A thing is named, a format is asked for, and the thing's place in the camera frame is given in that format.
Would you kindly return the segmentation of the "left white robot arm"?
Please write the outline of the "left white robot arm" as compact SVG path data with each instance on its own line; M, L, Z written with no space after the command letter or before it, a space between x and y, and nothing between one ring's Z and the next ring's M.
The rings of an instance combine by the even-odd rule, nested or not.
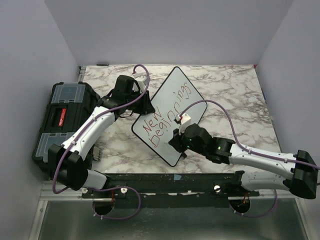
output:
M150 77L120 75L114 88L101 97L83 125L62 144L48 149L48 172L53 182L66 188L89 188L101 198L107 197L111 185L103 173L90 170L85 159L102 133L123 113L130 110L139 115L155 112L148 86Z

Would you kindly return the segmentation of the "black framed whiteboard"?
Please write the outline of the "black framed whiteboard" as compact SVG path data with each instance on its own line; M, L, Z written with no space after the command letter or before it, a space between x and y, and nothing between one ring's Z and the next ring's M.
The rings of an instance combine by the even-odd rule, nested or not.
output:
M169 145L173 131L179 127L175 117L189 105L202 99L196 87L181 68L176 66L151 99L155 112L140 115L131 130L161 159L174 167L182 155Z

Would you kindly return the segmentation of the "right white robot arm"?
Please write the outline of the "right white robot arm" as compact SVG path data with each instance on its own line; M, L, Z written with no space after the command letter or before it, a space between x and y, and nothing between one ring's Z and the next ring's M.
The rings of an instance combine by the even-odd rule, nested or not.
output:
M230 183L230 191L236 196L247 190L270 189L289 191L303 199L316 198L319 169L307 151L298 150L296 154L259 152L257 148L239 146L228 138L213 137L196 123L183 133L175 129L168 143L179 153L191 150L216 164L260 169L256 173L244 173Z

